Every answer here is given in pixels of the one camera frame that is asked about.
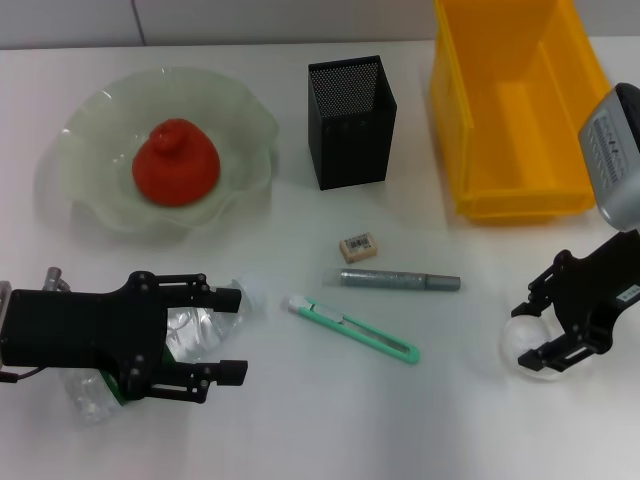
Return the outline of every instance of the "red rubber toy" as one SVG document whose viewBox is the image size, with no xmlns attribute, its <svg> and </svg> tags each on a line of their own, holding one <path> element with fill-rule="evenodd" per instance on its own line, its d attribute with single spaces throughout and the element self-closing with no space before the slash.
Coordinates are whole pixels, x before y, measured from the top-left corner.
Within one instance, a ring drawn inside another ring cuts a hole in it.
<svg viewBox="0 0 640 480">
<path fill-rule="evenodd" d="M 172 118 L 153 129 L 133 159 L 138 190 L 154 203 L 180 207 L 209 193 L 220 178 L 220 156 L 193 123 Z"/>
</svg>

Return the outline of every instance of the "pen holder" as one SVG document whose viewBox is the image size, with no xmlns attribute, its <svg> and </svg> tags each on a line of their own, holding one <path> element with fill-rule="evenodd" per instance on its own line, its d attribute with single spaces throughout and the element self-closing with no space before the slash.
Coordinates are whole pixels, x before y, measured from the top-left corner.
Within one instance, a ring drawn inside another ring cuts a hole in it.
<svg viewBox="0 0 640 480">
<path fill-rule="evenodd" d="M 379 56 L 309 65 L 309 149 L 320 190 L 384 181 L 396 110 Z"/>
</svg>

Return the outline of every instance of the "white table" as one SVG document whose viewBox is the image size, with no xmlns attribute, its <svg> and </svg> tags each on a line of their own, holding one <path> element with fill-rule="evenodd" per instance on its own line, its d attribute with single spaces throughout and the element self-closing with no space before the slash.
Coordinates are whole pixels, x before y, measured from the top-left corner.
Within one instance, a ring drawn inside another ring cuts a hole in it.
<svg viewBox="0 0 640 480">
<path fill-rule="evenodd" d="M 640 84 L 640 39 L 594 39 L 612 81 Z M 398 103 L 387 181 L 317 188 L 307 148 L 307 64 L 380 54 Z M 527 284 L 570 248 L 614 232 L 597 212 L 533 228 L 480 228 L 452 213 L 427 85 L 433 42 L 0 52 L 0 278 L 40 288 L 57 265 L 72 288 L 109 291 L 136 269 L 254 272 L 269 318 L 214 359 L 248 359 L 241 388 L 204 405 L 147 399 L 85 428 L 54 371 L 0 386 L 0 475 L 75 479 L 637 479 L 640 309 L 613 350 L 560 383 L 501 364 L 497 341 Z M 281 125 L 270 198 L 187 237 L 123 238 L 59 196 L 39 159 L 82 101 L 136 70 L 207 67 L 245 82 Z M 458 274 L 459 294 L 322 288 L 339 240 L 370 231 L 366 268 Z M 414 342 L 408 366 L 282 310 L 312 295 Z"/>
</svg>

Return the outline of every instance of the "yellow storage box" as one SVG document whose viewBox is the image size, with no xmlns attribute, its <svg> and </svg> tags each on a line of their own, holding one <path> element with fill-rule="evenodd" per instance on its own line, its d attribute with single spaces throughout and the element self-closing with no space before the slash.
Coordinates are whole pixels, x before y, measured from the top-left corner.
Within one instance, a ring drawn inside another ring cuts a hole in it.
<svg viewBox="0 0 640 480">
<path fill-rule="evenodd" d="M 431 101 L 458 213 L 594 205 L 578 132 L 610 85 L 570 0 L 435 0 Z"/>
</svg>

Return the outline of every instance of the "glass bowl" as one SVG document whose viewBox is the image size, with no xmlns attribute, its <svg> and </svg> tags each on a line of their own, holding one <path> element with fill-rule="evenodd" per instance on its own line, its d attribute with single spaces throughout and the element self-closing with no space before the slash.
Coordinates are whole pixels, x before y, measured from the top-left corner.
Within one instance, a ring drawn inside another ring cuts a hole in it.
<svg viewBox="0 0 640 480">
<path fill-rule="evenodd" d="M 159 123 L 184 118 L 220 155 L 220 180 L 196 203 L 163 207 L 147 200 L 131 172 L 133 157 Z M 108 227 L 139 231 L 170 222 L 198 227 L 239 195 L 269 188 L 270 149 L 278 133 L 271 113 L 241 82 L 210 70 L 172 67 L 134 73 L 96 92 L 54 143 L 62 187 Z"/>
</svg>

